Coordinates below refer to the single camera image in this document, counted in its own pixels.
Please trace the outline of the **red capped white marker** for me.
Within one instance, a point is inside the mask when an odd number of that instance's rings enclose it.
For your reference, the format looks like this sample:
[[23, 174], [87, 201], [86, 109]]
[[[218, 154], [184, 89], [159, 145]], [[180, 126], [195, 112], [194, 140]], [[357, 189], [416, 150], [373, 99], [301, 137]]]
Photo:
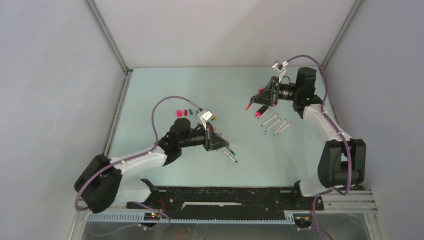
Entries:
[[261, 117], [263, 117], [265, 114], [267, 114], [271, 109], [266, 109], [263, 112], [258, 112], [258, 116], [257, 119], [260, 119]]

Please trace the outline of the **black pink highlighter body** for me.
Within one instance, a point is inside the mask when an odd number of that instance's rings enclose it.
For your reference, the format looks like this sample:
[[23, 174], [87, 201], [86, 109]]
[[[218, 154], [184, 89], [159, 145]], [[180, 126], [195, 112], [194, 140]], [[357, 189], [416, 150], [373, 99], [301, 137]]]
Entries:
[[260, 117], [269, 107], [267, 105], [263, 105], [259, 110], [256, 111], [255, 117]]

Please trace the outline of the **green capped marker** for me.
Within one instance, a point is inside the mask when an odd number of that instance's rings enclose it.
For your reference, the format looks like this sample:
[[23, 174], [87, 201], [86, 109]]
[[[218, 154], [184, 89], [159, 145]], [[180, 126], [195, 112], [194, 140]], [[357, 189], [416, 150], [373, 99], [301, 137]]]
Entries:
[[275, 127], [280, 121], [281, 121], [281, 118], [278, 118], [277, 120], [275, 120], [270, 126], [267, 127], [267, 129], [264, 131], [264, 134], [266, 134], [273, 127]]

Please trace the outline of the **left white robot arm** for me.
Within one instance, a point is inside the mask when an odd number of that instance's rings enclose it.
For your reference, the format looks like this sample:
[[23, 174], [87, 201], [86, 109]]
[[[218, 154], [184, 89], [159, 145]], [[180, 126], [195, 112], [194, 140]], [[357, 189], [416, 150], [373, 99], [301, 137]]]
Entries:
[[210, 152], [229, 145], [209, 122], [192, 128], [188, 119], [179, 118], [153, 150], [114, 158], [96, 155], [74, 184], [79, 194], [77, 199], [86, 204], [76, 208], [95, 214], [117, 203], [139, 202], [145, 208], [153, 208], [158, 194], [154, 192], [154, 185], [142, 178], [142, 172], [173, 163], [182, 155], [183, 148], [203, 146]]

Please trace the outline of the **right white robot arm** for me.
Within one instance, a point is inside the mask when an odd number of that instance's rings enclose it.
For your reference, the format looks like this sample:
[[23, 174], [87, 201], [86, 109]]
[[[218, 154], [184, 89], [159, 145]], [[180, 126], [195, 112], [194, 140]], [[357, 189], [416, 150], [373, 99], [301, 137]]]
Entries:
[[366, 143], [351, 137], [329, 117], [324, 100], [315, 93], [315, 69], [301, 67], [295, 82], [282, 83], [285, 67], [277, 63], [273, 68], [279, 75], [271, 77], [264, 89], [249, 101], [269, 107], [276, 106], [279, 100], [291, 101], [293, 110], [313, 127], [323, 142], [317, 173], [293, 186], [296, 191], [290, 196], [291, 204], [297, 209], [304, 209], [310, 204], [312, 196], [329, 191], [347, 195], [351, 187], [364, 181]]

